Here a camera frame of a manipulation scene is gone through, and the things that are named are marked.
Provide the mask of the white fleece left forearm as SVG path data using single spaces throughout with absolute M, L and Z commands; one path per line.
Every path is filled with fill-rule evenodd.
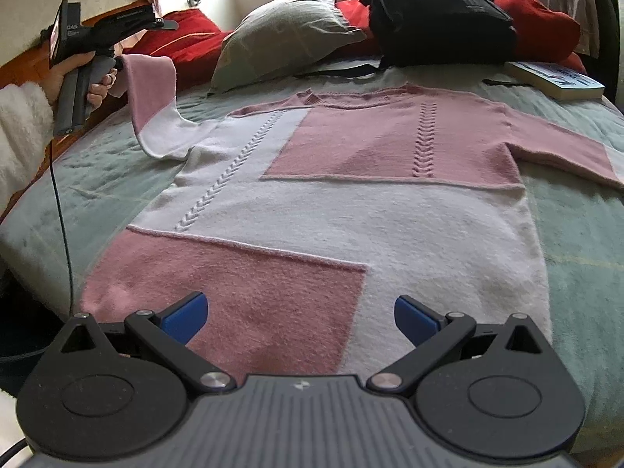
M 34 179 L 52 132 L 53 110 L 38 83 L 1 89 L 1 210 Z

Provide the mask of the person left hand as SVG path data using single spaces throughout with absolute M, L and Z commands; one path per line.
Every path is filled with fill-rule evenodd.
M 53 66 L 49 71 L 48 76 L 40 82 L 40 86 L 42 87 L 44 94 L 46 94 L 46 99 L 53 109 L 56 109 L 57 99 L 59 97 L 62 83 L 64 82 L 64 77 L 78 67 L 89 64 L 94 56 L 94 52 L 71 56 L 64 61 L 61 61 L 59 64 L 55 64 L 55 66 Z M 116 68 L 113 68 L 99 82 L 95 82 L 89 88 L 87 93 L 87 102 L 93 109 L 101 107 L 101 104 L 116 82 L 116 76 L 117 70 Z

